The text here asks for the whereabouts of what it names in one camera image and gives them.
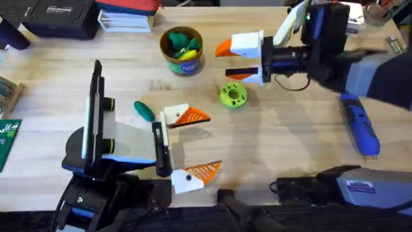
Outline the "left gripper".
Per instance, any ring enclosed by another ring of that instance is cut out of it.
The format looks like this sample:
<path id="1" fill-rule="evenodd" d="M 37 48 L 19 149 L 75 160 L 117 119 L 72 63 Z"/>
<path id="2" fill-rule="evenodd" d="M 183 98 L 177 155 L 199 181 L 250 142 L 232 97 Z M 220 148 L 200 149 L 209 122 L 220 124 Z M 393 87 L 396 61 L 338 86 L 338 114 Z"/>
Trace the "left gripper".
<path id="1" fill-rule="evenodd" d="M 179 104 L 164 108 L 168 128 L 209 122 L 203 111 Z M 62 167 L 84 177 L 112 177 L 128 171 L 156 168 L 159 177 L 170 176 L 176 194 L 203 189 L 218 174 L 221 160 L 190 166 L 173 171 L 169 149 L 164 145 L 164 133 L 160 122 L 152 123 L 151 129 L 142 129 L 117 122 L 113 112 L 103 114 L 100 121 L 100 154 L 83 154 L 91 120 L 86 117 L 84 126 L 73 132 L 66 142 L 66 156 Z"/>

